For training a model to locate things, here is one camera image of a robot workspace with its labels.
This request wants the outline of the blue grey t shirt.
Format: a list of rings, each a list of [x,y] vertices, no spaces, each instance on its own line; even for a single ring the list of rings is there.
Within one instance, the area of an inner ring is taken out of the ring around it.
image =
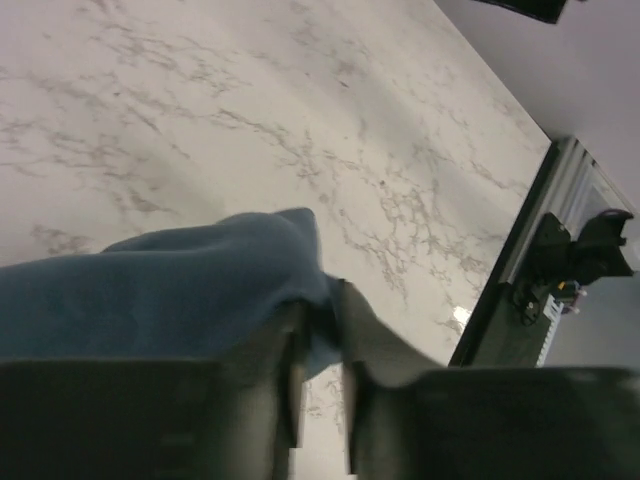
[[[340,282],[319,253],[314,213],[294,208],[5,266],[1,355],[217,357],[302,301],[319,314],[307,367],[316,376],[341,358]]]

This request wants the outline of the aluminium rail frame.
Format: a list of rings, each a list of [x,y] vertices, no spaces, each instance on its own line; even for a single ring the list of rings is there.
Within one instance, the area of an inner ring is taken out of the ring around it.
[[[639,210],[585,147],[567,138],[512,285],[524,279],[589,285],[639,272]]]

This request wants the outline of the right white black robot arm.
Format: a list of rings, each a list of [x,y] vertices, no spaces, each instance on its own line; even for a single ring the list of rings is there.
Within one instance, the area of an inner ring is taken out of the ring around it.
[[[475,0],[521,16],[546,23],[557,24],[567,3],[566,0]]]

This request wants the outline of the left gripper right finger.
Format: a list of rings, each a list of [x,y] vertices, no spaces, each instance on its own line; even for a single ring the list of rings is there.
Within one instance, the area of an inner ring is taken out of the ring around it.
[[[341,285],[347,465],[360,479],[635,479],[639,376],[448,368]]]

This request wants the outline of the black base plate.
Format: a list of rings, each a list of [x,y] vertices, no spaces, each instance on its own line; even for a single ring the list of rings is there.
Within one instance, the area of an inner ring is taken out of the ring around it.
[[[519,258],[528,249],[528,236],[534,233],[537,215],[560,164],[563,145],[568,138],[553,140],[536,177],[505,240],[485,287],[474,307],[460,340],[451,356],[449,367],[470,367],[483,342],[488,338],[491,319],[510,277],[518,271]]]

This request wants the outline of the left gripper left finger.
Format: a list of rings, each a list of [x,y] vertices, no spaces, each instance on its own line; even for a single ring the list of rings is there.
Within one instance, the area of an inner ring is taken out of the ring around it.
[[[283,479],[298,442],[304,309],[217,360],[1,366],[5,479]]]

